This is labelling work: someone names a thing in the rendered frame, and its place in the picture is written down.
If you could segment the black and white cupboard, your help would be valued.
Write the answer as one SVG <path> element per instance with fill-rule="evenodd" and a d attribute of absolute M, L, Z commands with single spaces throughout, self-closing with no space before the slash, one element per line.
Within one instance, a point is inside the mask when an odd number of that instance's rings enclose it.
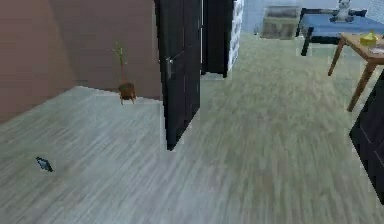
<path fill-rule="evenodd" d="M 244 0 L 203 0 L 202 74 L 227 77 L 231 44 L 239 30 Z"/>

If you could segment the blue bed with black frame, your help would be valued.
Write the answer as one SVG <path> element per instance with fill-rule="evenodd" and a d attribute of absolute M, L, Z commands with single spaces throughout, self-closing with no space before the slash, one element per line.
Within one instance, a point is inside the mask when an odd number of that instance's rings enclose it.
<path fill-rule="evenodd" d="M 304 37 L 302 56 L 307 55 L 310 43 L 337 45 L 342 32 L 362 34 L 373 30 L 376 34 L 384 34 L 384 23 L 368 18 L 366 10 L 353 10 L 352 22 L 330 22 L 333 13 L 332 9 L 301 10 L 296 36 L 302 34 Z"/>

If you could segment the black room door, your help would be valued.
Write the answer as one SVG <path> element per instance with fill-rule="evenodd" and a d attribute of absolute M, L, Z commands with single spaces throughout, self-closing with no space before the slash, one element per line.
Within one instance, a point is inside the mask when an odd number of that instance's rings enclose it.
<path fill-rule="evenodd" d="M 167 149 L 200 108 L 202 0 L 154 0 Z"/>

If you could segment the black cabinet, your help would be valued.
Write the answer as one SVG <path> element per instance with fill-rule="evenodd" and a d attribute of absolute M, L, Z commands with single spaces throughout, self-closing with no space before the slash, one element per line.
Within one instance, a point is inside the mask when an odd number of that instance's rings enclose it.
<path fill-rule="evenodd" d="M 384 205 L 384 69 L 349 136 L 380 203 Z"/>

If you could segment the yellow bowl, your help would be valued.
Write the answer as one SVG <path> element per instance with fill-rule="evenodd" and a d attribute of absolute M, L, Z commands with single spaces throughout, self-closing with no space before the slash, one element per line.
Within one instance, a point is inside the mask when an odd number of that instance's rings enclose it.
<path fill-rule="evenodd" d="M 378 37 L 373 31 L 370 31 L 368 34 L 362 35 L 359 41 L 364 46 L 374 46 L 378 41 Z"/>

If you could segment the wooden table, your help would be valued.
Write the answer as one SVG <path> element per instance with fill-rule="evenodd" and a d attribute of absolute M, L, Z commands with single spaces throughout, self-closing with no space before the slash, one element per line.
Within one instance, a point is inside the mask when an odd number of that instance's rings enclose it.
<path fill-rule="evenodd" d="M 361 75 L 361 78 L 357 84 L 357 87 L 354 91 L 354 94 L 349 102 L 347 107 L 348 112 L 352 112 L 361 93 L 364 91 L 366 84 L 372 76 L 372 73 L 378 65 L 384 65 L 384 54 L 374 54 L 369 50 L 368 46 L 362 45 L 360 43 L 360 36 L 351 33 L 341 33 L 340 40 L 338 42 L 335 54 L 333 56 L 332 63 L 328 69 L 328 76 L 331 76 L 334 68 L 337 64 L 337 61 L 340 57 L 342 49 L 345 45 L 348 45 L 355 53 L 357 53 L 362 59 L 364 59 L 367 64 Z"/>

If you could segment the small dark flat phone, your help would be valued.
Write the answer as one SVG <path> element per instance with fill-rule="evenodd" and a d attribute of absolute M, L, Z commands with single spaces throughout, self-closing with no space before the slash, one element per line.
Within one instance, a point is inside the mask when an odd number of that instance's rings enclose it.
<path fill-rule="evenodd" d="M 50 165 L 50 162 L 48 160 L 40 158 L 40 157 L 37 157 L 36 161 L 39 164 L 41 169 L 49 171 L 49 172 L 53 171 L 53 169 L 52 169 L 52 167 Z"/>

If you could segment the potted house plant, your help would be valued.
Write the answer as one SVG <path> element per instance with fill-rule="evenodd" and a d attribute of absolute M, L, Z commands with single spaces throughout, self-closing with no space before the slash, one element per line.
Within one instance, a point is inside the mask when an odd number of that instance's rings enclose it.
<path fill-rule="evenodd" d="M 113 51 L 116 53 L 119 59 L 119 65 L 121 70 L 122 83 L 118 86 L 120 102 L 123 102 L 124 100 L 131 100 L 132 103 L 135 103 L 135 100 L 136 100 L 135 86 L 133 83 L 128 82 L 125 77 L 126 61 L 124 60 L 123 48 L 120 46 L 118 42 L 115 42 L 115 47 L 113 48 Z"/>

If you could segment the olive grey box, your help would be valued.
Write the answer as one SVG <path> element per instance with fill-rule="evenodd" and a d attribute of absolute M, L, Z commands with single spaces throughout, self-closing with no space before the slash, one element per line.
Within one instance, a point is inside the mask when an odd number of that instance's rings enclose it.
<path fill-rule="evenodd" d="M 265 9 L 261 38 L 290 40 L 296 36 L 301 8 L 298 6 L 268 6 Z"/>

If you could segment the white plush toy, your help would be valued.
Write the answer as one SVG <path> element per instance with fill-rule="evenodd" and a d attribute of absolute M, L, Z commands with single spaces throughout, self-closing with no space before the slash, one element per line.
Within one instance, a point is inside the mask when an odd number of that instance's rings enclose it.
<path fill-rule="evenodd" d="M 338 9 L 332 14 L 330 22 L 352 22 L 354 17 L 350 14 L 351 0 L 338 0 Z"/>

